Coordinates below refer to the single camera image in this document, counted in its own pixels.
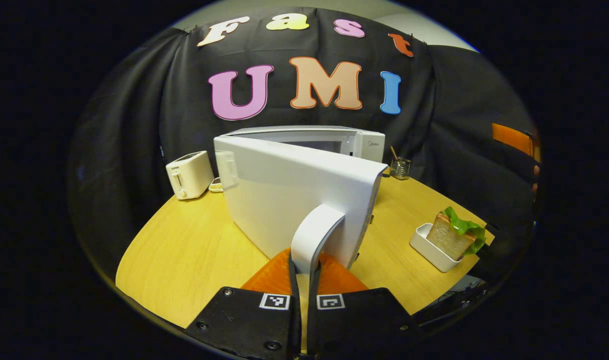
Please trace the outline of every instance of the blue letter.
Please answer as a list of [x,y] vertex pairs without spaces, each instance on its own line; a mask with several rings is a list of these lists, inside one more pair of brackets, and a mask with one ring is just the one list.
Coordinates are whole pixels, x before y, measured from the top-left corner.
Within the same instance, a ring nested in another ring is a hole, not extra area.
[[380,73],[384,79],[384,102],[380,105],[380,111],[386,114],[400,114],[398,106],[398,85],[402,81],[400,76],[389,71]]

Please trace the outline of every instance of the bread slice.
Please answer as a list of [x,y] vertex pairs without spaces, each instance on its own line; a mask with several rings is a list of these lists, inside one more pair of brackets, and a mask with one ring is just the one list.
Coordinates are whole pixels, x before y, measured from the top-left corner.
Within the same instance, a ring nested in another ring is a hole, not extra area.
[[449,216],[439,212],[426,239],[457,262],[476,241],[476,235],[469,231],[463,235],[458,234],[455,228],[451,227]]

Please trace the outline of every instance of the pink letter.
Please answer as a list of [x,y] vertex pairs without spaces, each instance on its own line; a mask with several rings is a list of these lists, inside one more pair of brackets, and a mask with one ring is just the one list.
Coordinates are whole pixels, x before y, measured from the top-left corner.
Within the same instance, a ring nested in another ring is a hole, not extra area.
[[213,112],[227,121],[245,120],[258,115],[267,105],[267,79],[272,71],[270,64],[247,69],[247,75],[251,77],[251,101],[242,106],[235,105],[232,100],[232,83],[238,77],[237,71],[225,71],[209,77]]
[[365,32],[362,31],[362,25],[355,21],[344,20],[343,18],[339,18],[335,20],[333,24],[336,26],[333,29],[342,35],[347,35],[350,37],[363,38],[365,37]]

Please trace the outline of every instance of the white tray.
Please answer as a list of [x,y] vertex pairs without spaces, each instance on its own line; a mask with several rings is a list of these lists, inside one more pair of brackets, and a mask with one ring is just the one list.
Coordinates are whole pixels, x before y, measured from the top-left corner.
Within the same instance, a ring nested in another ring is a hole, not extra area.
[[440,250],[431,241],[427,240],[427,235],[432,227],[433,224],[428,222],[416,228],[416,232],[411,238],[409,245],[416,249],[420,255],[424,256],[424,258],[433,264],[439,271],[448,272],[453,269],[453,267],[460,264],[460,260],[454,261],[449,255]]

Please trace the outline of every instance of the yellow letter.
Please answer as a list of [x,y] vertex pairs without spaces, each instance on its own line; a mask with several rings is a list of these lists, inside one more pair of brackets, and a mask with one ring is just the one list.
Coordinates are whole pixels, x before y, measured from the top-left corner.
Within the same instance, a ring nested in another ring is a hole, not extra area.
[[239,18],[234,18],[233,20],[216,23],[215,25],[212,25],[211,27],[209,27],[209,29],[210,29],[209,33],[206,34],[204,39],[202,41],[200,41],[199,43],[197,43],[197,45],[204,46],[207,44],[215,43],[217,41],[221,41],[222,39],[225,38],[225,35],[223,35],[223,32],[226,32],[227,34],[231,34],[231,32],[233,32],[233,30],[235,30],[238,27],[238,23],[246,23],[249,21],[249,19],[250,19],[249,16],[243,16],[243,17],[239,17]]
[[340,109],[357,110],[362,108],[358,95],[358,73],[362,70],[359,64],[342,61],[336,66],[331,76],[327,75],[318,59],[313,57],[292,57],[289,64],[295,66],[297,84],[295,98],[291,106],[296,109],[309,109],[316,106],[316,100],[311,97],[311,88],[325,107],[334,100],[336,91],[339,92],[335,101]]
[[269,30],[302,30],[307,29],[309,24],[307,23],[306,14],[301,13],[284,13],[271,18],[272,22],[266,25]]

